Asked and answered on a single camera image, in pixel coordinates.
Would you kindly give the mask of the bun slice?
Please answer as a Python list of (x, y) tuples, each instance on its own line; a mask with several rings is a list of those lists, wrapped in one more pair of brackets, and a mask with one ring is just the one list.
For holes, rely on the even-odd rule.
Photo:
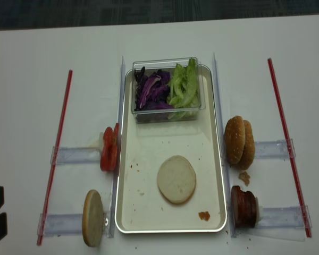
[(196, 173), (190, 162), (180, 155), (165, 160), (157, 173), (157, 186), (170, 203), (185, 203), (196, 188)]
[(100, 194), (90, 190), (85, 198), (82, 215), (82, 236), (89, 247), (98, 247), (102, 238), (104, 211)]

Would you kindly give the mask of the rear tomato slice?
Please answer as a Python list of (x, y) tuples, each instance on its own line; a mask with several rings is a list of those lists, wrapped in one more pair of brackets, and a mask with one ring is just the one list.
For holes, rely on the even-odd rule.
[(119, 123), (116, 123), (114, 130), (113, 130), (113, 138), (112, 141), (115, 145), (117, 145), (117, 141), (118, 141), (118, 135), (119, 135)]

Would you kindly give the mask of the green lettuce leaves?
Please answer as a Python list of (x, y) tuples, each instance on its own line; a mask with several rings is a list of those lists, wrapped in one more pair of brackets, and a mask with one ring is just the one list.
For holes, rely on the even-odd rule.
[(170, 93), (166, 102), (176, 111), (168, 114), (168, 120), (192, 120), (200, 107), (197, 61), (189, 58), (188, 65), (176, 64), (169, 82)]

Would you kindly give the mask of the front meat patty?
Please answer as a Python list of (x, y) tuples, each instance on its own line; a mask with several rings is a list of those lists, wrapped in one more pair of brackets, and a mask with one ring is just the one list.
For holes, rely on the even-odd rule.
[(245, 195), (240, 186), (235, 185), (231, 189), (232, 207), (234, 222), (236, 228), (240, 228), (243, 225), (246, 216)]

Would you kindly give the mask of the bread crumb on table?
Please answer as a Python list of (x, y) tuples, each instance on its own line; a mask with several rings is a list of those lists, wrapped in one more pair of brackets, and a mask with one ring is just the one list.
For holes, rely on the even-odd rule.
[(245, 186), (250, 184), (250, 175), (246, 171), (241, 172), (238, 178), (244, 182)]

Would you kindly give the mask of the red strip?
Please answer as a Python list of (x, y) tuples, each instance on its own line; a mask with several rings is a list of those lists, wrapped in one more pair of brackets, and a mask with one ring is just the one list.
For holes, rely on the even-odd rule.
[(269, 68), (271, 79), (272, 79), (272, 85), (273, 85), (273, 89), (274, 89), (274, 93), (275, 93), (276, 102), (278, 105), (278, 110), (279, 110), (279, 115), (280, 115), (281, 124), (282, 124), (282, 128), (283, 128), (284, 138), (285, 138), (285, 141), (287, 144), (287, 150), (289, 153), (293, 179), (295, 182), (295, 187), (296, 187), (296, 191), (297, 191), (299, 205), (301, 207), (301, 215), (303, 217), (303, 222), (305, 225), (306, 237), (311, 238), (312, 237), (312, 227), (310, 226), (311, 222), (307, 217), (306, 204), (304, 201), (303, 192), (302, 192), (301, 185), (300, 185), (300, 180), (299, 180), (298, 171), (297, 171), (297, 165), (296, 165), (296, 161), (295, 161), (295, 155), (293, 154), (294, 146), (292, 145), (292, 139), (290, 138), (290, 135), (289, 135), (288, 126), (287, 126), (286, 118), (284, 115), (283, 105), (282, 105), (282, 101), (281, 101), (281, 97), (280, 97), (279, 87), (278, 87), (278, 83), (276, 80), (275, 70), (274, 70), (272, 59), (268, 58), (267, 63), (268, 63), (268, 68)]
[(49, 201), (49, 196), (51, 193), (53, 177), (54, 177), (54, 172), (55, 172), (55, 162), (57, 159), (57, 154), (58, 154), (58, 150), (59, 150), (60, 142), (61, 142), (64, 118), (65, 118), (65, 113), (66, 113), (66, 108), (67, 108), (68, 98), (69, 98), (69, 93), (70, 93), (70, 86), (71, 86), (71, 81), (72, 81), (72, 75), (73, 75), (73, 71), (69, 70), (68, 79), (66, 82), (64, 99), (63, 99), (61, 117), (60, 117), (60, 121), (59, 121), (59, 125), (58, 125), (56, 141), (55, 141), (55, 146), (54, 146), (54, 150), (53, 150), (52, 156), (51, 156), (51, 168), (50, 168), (50, 172), (49, 172), (48, 184), (47, 184), (47, 189), (46, 189), (46, 194), (45, 194), (44, 207), (43, 207), (43, 211), (41, 213), (41, 220), (39, 221), (40, 232), (38, 233), (38, 238), (37, 238), (37, 246), (38, 247), (40, 247), (42, 245), (42, 241), (43, 241), (45, 219), (46, 219), (47, 211), (48, 211), (48, 201)]

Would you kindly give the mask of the cream metal tray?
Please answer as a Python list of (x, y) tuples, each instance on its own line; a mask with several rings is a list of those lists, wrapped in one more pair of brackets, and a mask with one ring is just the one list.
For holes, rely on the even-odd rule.
[[(124, 234), (219, 232), (227, 212), (221, 152), (214, 108), (212, 74), (202, 66), (206, 106), (192, 121), (138, 124), (131, 112), (132, 72), (125, 76), (121, 159), (115, 223)], [(168, 158), (185, 157), (197, 184), (180, 205), (166, 200), (157, 186), (157, 173)], [(198, 213), (208, 211), (209, 221)]]

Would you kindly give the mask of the clear plastic salad box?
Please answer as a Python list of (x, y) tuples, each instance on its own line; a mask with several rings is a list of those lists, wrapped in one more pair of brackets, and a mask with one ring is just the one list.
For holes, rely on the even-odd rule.
[(131, 98), (137, 123), (194, 120), (205, 107), (202, 65), (195, 57), (134, 62)]

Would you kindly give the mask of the food scrap on tray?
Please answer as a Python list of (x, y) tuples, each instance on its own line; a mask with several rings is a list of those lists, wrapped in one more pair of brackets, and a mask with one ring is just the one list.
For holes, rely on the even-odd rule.
[(201, 220), (204, 220), (204, 221), (209, 221), (210, 219), (210, 214), (208, 211), (201, 211), (198, 213), (198, 216)]

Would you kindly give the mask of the front sesame bun top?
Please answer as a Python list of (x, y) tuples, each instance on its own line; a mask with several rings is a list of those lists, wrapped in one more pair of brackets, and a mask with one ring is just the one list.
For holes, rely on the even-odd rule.
[(240, 162), (245, 146), (245, 124), (241, 116), (228, 120), (224, 131), (224, 143), (228, 162), (232, 165)]

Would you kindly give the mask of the sesame bun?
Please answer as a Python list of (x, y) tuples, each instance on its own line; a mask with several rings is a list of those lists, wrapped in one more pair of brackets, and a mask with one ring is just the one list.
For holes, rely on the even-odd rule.
[(237, 163), (237, 168), (246, 171), (255, 158), (255, 142), (251, 124), (248, 120), (244, 120), (245, 126), (245, 145), (240, 161)]
[(224, 131), (224, 143), (228, 162), (232, 165), (240, 162), (245, 146), (245, 124), (241, 116), (228, 120)]

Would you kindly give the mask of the rear sesame bun top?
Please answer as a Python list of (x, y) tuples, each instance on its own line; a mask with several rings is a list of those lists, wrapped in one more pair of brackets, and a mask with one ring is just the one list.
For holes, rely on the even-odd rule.
[(255, 158), (255, 142), (251, 124), (248, 120), (244, 120), (245, 126), (245, 145), (240, 161), (237, 163), (237, 168), (246, 171)]

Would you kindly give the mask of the right clear divider rail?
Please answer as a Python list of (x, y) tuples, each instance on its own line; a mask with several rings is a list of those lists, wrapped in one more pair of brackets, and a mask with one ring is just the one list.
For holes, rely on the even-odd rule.
[(220, 144), (220, 152), (221, 152), (221, 165), (224, 177), (224, 188), (225, 188), (225, 198), (226, 198), (226, 210), (228, 213), (228, 221), (229, 221), (229, 233), (232, 238), (236, 238), (238, 236), (237, 229), (234, 222), (234, 214), (233, 214), (233, 206), (231, 200), (231, 183), (229, 178), (229, 162), (226, 157), (226, 148), (225, 148), (225, 138), (224, 138), (224, 128), (225, 121), (223, 119), (223, 106), (222, 106), (222, 93), (221, 93), (221, 85), (220, 85), (220, 76), (219, 76), (219, 68), (216, 60), (216, 55), (213, 53), (212, 57), (212, 68), (213, 68), (213, 85), (214, 85), (214, 98), (215, 98), (215, 107), (217, 112), (217, 133)]

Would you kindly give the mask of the clear bun top holder rail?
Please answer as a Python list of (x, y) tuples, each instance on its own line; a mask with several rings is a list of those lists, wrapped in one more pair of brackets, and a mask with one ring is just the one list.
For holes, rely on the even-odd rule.
[(255, 142), (256, 159), (288, 159), (295, 158), (295, 156), (292, 139)]

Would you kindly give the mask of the clear patty holder rail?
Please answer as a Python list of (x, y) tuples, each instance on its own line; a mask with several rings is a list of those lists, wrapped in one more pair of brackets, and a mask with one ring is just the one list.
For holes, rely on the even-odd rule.
[(259, 206), (255, 228), (312, 228), (308, 206), (292, 206), (284, 208), (264, 208)]

